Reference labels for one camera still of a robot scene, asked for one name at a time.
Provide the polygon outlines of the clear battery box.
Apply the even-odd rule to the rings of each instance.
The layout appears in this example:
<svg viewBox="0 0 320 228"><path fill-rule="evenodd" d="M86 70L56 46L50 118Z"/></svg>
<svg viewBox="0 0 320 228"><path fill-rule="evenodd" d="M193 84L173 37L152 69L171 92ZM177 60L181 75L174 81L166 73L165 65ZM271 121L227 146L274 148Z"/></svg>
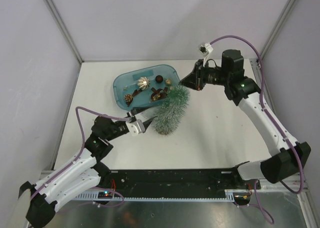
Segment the clear battery box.
<svg viewBox="0 0 320 228"><path fill-rule="evenodd" d="M151 115L148 112L142 112L139 114L142 118L144 118L145 120L148 120L151 118Z"/></svg>

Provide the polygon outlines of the small frosted christmas tree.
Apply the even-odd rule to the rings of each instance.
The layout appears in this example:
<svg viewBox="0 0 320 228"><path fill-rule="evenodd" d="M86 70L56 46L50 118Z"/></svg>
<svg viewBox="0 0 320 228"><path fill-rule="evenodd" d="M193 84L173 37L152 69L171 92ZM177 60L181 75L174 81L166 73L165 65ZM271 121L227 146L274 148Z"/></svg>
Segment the small frosted christmas tree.
<svg viewBox="0 0 320 228"><path fill-rule="evenodd" d="M155 112L152 122L154 130L163 136L173 134L186 113L190 100L190 91L183 85L172 86L166 98Z"/></svg>

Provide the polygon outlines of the silver gold bauble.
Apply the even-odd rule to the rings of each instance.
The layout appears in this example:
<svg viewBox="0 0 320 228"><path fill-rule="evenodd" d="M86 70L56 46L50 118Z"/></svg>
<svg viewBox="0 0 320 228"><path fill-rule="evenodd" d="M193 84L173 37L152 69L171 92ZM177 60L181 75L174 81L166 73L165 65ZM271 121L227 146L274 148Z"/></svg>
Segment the silver gold bauble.
<svg viewBox="0 0 320 228"><path fill-rule="evenodd" d="M139 89L141 89L142 91L145 91L150 86L150 80L146 76L142 76L137 80L136 84Z"/></svg>

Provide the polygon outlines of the dark brown bauble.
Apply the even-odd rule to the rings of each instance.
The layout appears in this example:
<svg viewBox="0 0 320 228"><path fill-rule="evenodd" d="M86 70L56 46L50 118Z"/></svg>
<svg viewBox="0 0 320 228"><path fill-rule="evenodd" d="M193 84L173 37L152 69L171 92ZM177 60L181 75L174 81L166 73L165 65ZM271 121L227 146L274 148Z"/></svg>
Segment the dark brown bauble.
<svg viewBox="0 0 320 228"><path fill-rule="evenodd" d="M164 81L164 78L161 75L155 77L155 82L161 84Z"/></svg>

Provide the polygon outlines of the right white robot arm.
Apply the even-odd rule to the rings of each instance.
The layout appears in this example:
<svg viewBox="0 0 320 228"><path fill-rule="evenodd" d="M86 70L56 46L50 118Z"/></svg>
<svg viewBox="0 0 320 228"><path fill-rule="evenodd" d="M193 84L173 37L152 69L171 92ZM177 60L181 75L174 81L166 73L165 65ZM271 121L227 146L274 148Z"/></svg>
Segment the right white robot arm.
<svg viewBox="0 0 320 228"><path fill-rule="evenodd" d="M245 76L244 58L239 50L225 50L220 66L210 67L203 59L197 60L180 84L196 91L206 84L223 86L228 100L248 116L263 138L271 157L238 165L237 172L230 176L235 188L242 189L253 179L275 184L303 170L311 153L310 145L292 136L271 111L257 83Z"/></svg>

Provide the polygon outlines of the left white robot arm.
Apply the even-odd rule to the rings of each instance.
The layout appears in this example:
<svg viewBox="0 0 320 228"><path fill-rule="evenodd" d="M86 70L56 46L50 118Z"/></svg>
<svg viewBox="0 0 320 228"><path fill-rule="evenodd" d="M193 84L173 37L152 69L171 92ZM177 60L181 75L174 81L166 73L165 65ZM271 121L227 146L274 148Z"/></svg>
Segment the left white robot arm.
<svg viewBox="0 0 320 228"><path fill-rule="evenodd" d="M146 132L153 117L141 121L136 116L144 107L134 108L126 117L114 117L77 106L75 112L85 111L96 115L91 134L84 137L81 128L80 150L62 167L32 184L29 181L19 188L19 194L30 191L29 206L25 218L33 228L45 227L56 213L71 199L93 187L105 188L110 184L109 168L101 161L113 149L110 141L126 135Z"/></svg>

